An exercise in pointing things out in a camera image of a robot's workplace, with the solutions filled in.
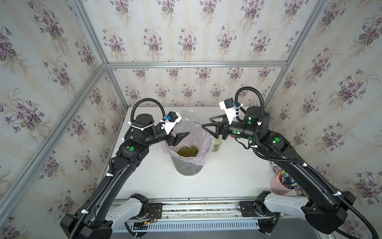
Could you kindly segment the red lid bean jar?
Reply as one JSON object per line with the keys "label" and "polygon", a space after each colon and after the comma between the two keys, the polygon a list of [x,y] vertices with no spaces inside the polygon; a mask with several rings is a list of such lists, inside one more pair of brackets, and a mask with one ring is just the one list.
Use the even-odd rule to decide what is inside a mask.
{"label": "red lid bean jar", "polygon": [[181,111],[181,116],[182,119],[179,123],[177,123],[175,129],[177,132],[190,131],[195,121],[195,112],[190,108],[186,108]]}

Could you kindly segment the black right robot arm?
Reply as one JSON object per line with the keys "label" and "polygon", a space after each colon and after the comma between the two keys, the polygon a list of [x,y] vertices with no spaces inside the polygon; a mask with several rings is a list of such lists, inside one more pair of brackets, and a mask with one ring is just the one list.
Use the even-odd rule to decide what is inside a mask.
{"label": "black right robot arm", "polygon": [[351,239],[351,235],[340,230],[347,212],[351,211],[365,224],[373,239],[379,237],[372,224],[354,208],[355,196],[351,192],[334,187],[300,157],[285,137],[269,130],[270,116],[257,89],[241,87],[234,98],[220,102],[219,106],[225,113],[210,117],[210,122],[202,125],[204,130],[215,138],[233,136],[236,140],[248,140],[245,149],[253,150],[260,159],[274,162],[308,194],[294,202],[291,197],[264,191],[255,201],[258,213],[299,217],[323,234],[337,232]]}

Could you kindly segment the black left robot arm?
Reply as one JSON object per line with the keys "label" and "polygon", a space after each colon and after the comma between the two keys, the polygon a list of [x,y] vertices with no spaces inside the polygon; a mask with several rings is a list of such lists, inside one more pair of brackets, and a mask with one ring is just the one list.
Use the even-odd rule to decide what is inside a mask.
{"label": "black left robot arm", "polygon": [[[162,118],[156,123],[150,114],[135,115],[138,106],[145,102],[155,103]],[[60,226],[70,239],[109,239],[115,229],[136,216],[145,217],[148,199],[133,194],[124,204],[111,209],[111,205],[129,176],[149,153],[149,147],[164,141],[168,146],[177,146],[188,132],[172,135],[182,116],[178,112],[166,113],[155,99],[145,98],[132,108],[129,129],[116,156],[108,161],[108,172],[89,199],[74,214],[66,214]]]}

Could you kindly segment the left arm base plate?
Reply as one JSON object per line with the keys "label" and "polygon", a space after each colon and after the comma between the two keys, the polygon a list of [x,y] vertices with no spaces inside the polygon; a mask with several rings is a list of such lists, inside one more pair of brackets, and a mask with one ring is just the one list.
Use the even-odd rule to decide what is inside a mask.
{"label": "left arm base plate", "polygon": [[130,220],[137,220],[138,222],[147,221],[149,223],[153,223],[162,218],[162,212],[163,203],[148,203],[144,204],[140,213]]}

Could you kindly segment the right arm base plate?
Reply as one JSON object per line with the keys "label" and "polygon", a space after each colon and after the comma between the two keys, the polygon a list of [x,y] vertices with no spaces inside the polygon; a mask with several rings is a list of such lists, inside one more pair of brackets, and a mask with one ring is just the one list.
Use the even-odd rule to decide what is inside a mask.
{"label": "right arm base plate", "polygon": [[240,201],[239,208],[242,217],[264,217],[268,215],[267,209],[256,201]]}

